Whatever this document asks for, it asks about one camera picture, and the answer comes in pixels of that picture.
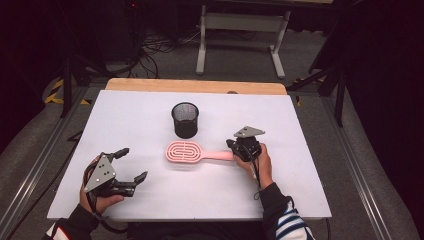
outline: white metal frame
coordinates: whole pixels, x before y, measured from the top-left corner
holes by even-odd
[[[284,16],[207,13],[206,6],[203,5],[200,17],[200,46],[196,73],[201,75],[205,71],[206,29],[246,30],[277,33],[276,42],[274,45],[269,46],[269,50],[278,78],[284,78],[285,73],[281,64],[279,50],[289,17],[290,11],[286,11]]]

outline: white tabletop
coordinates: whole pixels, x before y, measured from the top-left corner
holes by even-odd
[[[206,151],[229,151],[226,139],[244,126],[264,130],[257,140],[268,147],[273,179],[293,197],[304,218],[331,217],[314,162],[289,96],[215,93],[100,92],[80,143],[69,163],[48,218],[67,218],[79,201],[82,174],[101,152],[128,147],[112,166],[119,181],[146,180],[133,197],[110,207],[117,221],[250,220],[262,218],[254,199],[255,180],[234,161],[171,163],[165,149],[181,140],[173,129],[171,109],[191,102],[200,111],[198,133],[190,141]]]

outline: black curtain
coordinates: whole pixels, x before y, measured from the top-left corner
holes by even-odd
[[[347,59],[355,109],[424,239],[423,4],[365,0],[353,10],[340,19],[313,68]]]
[[[0,154],[43,108],[42,93],[59,73],[54,29],[35,1],[0,2]]]

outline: floor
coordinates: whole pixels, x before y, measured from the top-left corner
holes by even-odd
[[[161,51],[146,49],[151,58],[141,58],[144,66],[138,64],[131,72],[119,76],[154,78],[156,72],[162,79],[279,82],[289,86],[295,79],[308,76],[307,70],[325,41],[319,32],[288,31],[280,50],[286,72],[286,78],[281,80],[275,75],[267,50],[274,35],[211,30],[207,37],[202,76],[195,74],[197,33],[182,39],[184,44],[175,49],[157,44],[154,48],[161,47]],[[121,67],[120,63],[108,65],[111,71]],[[58,80],[52,79],[45,98]],[[0,210],[5,213],[0,223],[1,239],[22,218],[24,221],[11,239],[41,238],[53,224],[46,215],[65,171],[60,169],[62,166],[66,169],[66,159],[75,144],[69,138],[84,130],[106,82],[105,78],[95,77],[87,88],[74,84],[74,107],[66,118],[60,118],[61,104],[46,104],[0,156],[0,180],[4,183],[0,185]],[[318,84],[289,92],[333,214],[329,225],[325,219],[307,221],[314,236],[316,239],[330,239],[330,235],[333,239],[419,239],[410,213],[368,142],[348,92],[344,99],[343,128],[340,128],[332,112],[334,95],[318,96],[315,92]],[[61,91],[55,97],[61,98]],[[91,104],[80,104],[82,99]],[[109,233],[102,227],[92,236],[93,239],[126,239],[125,235]]]

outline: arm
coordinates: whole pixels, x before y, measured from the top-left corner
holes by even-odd
[[[97,198],[96,209],[99,213],[104,213],[106,209],[115,203],[121,202],[124,197],[121,195],[110,196],[108,198]],[[67,240],[91,239],[90,233],[97,228],[99,221],[92,214],[87,196],[84,192],[84,185],[80,189],[80,203],[71,213],[68,219],[61,218],[46,232],[43,240]]]
[[[263,225],[267,239],[314,239],[309,227],[294,208],[293,199],[284,196],[272,180],[271,158],[265,144],[261,143],[262,154],[253,163],[245,163],[235,156],[237,165],[252,176],[250,164],[259,169],[261,191],[259,192],[263,212]]]

